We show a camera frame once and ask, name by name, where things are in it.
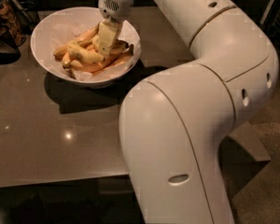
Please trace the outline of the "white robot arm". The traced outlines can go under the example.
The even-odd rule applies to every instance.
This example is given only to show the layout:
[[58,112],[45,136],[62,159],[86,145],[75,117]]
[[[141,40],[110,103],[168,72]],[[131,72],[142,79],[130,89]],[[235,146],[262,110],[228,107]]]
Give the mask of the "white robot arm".
[[231,0],[154,0],[193,61],[135,85],[119,138],[146,224],[234,224],[218,148],[272,95],[270,39]]

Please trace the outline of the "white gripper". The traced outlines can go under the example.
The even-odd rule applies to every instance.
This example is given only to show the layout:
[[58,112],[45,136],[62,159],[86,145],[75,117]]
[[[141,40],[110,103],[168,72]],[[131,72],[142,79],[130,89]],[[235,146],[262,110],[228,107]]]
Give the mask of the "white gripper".
[[131,14],[133,0],[99,0],[98,8],[105,18],[99,24],[98,52],[107,57],[118,39],[122,22]]

